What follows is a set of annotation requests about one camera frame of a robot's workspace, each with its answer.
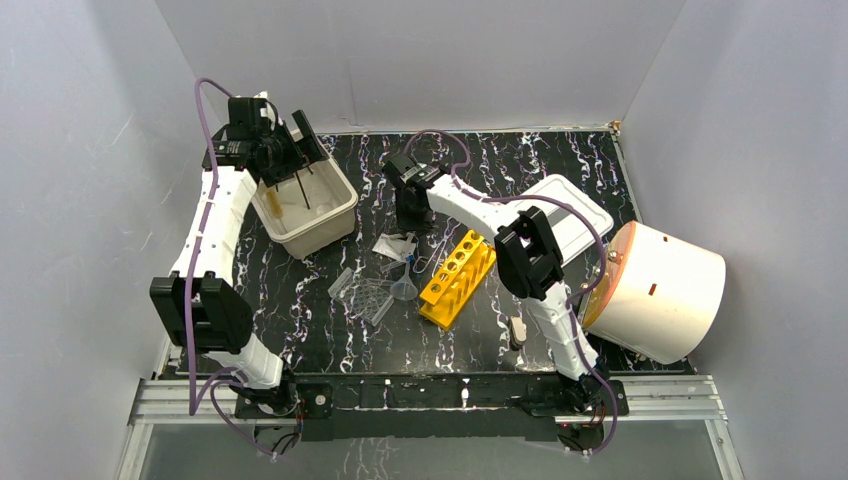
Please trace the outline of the black wire ring stand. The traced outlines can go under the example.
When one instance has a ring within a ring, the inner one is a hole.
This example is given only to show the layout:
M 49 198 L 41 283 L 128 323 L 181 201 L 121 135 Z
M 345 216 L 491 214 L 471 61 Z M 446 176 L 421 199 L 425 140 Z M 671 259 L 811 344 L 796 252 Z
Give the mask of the black wire ring stand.
M 312 201 L 307 192 L 307 180 L 309 177 L 310 173 L 306 169 L 297 171 L 289 178 L 276 184 L 271 190 L 277 195 L 277 199 L 282 205 L 303 207 L 306 210 L 311 210 Z

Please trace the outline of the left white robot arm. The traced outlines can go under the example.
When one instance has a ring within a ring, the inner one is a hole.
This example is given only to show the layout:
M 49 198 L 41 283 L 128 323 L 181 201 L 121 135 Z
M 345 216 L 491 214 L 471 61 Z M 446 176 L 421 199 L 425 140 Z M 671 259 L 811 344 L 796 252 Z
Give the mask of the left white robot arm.
M 202 162 L 200 199 L 184 247 L 170 272 L 156 277 L 150 297 L 171 342 L 184 349 L 189 369 L 199 354 L 219 362 L 275 416 L 294 411 L 297 387 L 282 379 L 284 362 L 253 331 L 254 311 L 233 286 L 239 235 L 248 209 L 270 202 L 282 214 L 278 190 L 326 159 L 303 111 L 293 118 L 305 134 L 297 139 L 262 92 L 235 96 L 228 121 L 210 137 Z

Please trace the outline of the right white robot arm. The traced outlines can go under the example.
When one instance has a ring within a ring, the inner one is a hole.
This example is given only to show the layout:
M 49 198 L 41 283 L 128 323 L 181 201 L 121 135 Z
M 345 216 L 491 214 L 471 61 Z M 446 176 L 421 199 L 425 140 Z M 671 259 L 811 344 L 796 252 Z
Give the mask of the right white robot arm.
M 577 414 L 598 406 L 609 375 L 577 324 L 564 268 L 586 249 L 603 246 L 611 215 L 562 175 L 495 199 L 453 178 L 444 165 L 404 154 L 386 160 L 382 172 L 395 189 L 400 226 L 420 229 L 440 213 L 493 246 L 499 280 L 546 338 L 565 405 Z

